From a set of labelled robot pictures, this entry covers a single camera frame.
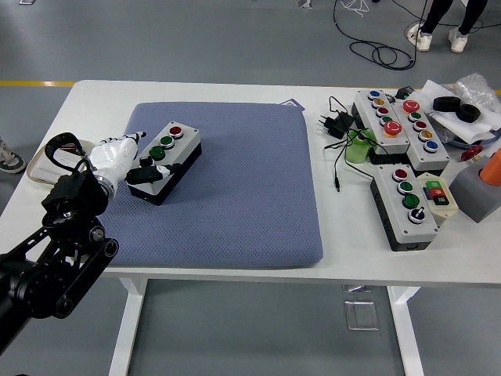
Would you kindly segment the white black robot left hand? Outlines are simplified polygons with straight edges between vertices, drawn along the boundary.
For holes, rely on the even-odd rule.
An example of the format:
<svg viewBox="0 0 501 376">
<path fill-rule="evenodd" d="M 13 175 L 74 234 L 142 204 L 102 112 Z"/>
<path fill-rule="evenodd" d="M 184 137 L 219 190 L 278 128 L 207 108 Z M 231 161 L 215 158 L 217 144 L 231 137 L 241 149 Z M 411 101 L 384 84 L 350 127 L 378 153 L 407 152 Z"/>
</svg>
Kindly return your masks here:
<svg viewBox="0 0 501 376">
<path fill-rule="evenodd" d="M 179 163 L 133 168 L 139 140 L 145 132 L 129 133 L 120 138 L 104 139 L 90 153 L 95 177 L 109 188 L 117 189 L 122 181 L 132 185 L 154 183 L 180 172 Z"/>
</svg>

